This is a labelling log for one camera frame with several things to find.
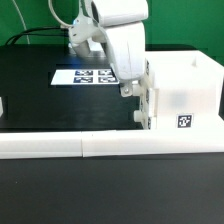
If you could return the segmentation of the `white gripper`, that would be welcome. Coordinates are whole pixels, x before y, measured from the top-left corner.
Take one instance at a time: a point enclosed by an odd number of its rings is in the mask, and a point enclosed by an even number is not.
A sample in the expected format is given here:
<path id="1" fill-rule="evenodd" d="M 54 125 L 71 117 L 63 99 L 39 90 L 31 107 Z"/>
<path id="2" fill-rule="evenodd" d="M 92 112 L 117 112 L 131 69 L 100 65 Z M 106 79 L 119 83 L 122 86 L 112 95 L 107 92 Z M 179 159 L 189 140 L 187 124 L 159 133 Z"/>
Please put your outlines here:
<path id="1" fill-rule="evenodd" d="M 145 69 L 145 30 L 142 22 L 105 30 L 106 55 L 120 84 L 122 97 L 133 95 L 129 81 L 138 80 Z"/>

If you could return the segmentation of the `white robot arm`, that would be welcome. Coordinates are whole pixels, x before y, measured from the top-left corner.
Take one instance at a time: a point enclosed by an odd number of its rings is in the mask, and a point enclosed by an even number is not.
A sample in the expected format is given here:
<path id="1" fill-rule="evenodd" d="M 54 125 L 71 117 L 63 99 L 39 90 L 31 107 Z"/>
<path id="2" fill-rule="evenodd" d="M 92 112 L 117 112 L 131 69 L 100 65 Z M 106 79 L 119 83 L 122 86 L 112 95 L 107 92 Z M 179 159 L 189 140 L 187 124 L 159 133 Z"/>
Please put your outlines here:
<path id="1" fill-rule="evenodd" d="M 78 56 L 90 54 L 90 41 L 99 43 L 120 82 L 123 97 L 133 94 L 133 81 L 145 72 L 145 29 L 149 16 L 147 0 L 78 0 L 79 13 L 68 24 L 48 0 L 52 16 L 68 30 L 69 42 Z"/>

